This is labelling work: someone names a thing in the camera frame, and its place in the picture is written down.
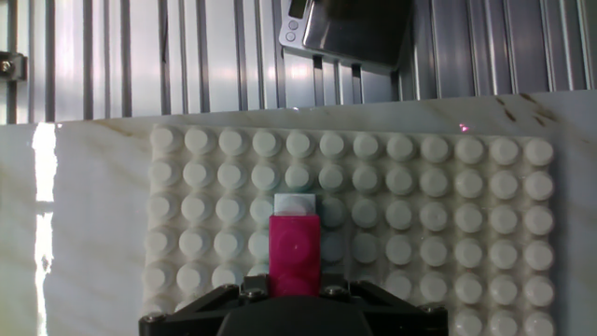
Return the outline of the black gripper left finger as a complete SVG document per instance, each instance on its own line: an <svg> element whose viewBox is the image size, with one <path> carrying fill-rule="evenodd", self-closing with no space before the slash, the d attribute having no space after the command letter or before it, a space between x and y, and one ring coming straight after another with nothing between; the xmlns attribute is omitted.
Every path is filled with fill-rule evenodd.
<svg viewBox="0 0 597 336"><path fill-rule="evenodd" d="M150 312L138 320L140 336L216 336L234 311L269 299L270 277L245 276L240 285L225 284L193 299L178 311Z"/></svg>

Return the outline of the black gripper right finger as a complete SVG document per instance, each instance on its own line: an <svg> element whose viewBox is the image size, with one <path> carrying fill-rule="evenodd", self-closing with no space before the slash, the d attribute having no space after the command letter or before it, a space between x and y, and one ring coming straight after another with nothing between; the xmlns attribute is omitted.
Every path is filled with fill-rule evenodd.
<svg viewBox="0 0 597 336"><path fill-rule="evenodd" d="M369 281L346 280L337 273L321 277L319 316L348 335L446 335L448 309L414 305Z"/></svg>

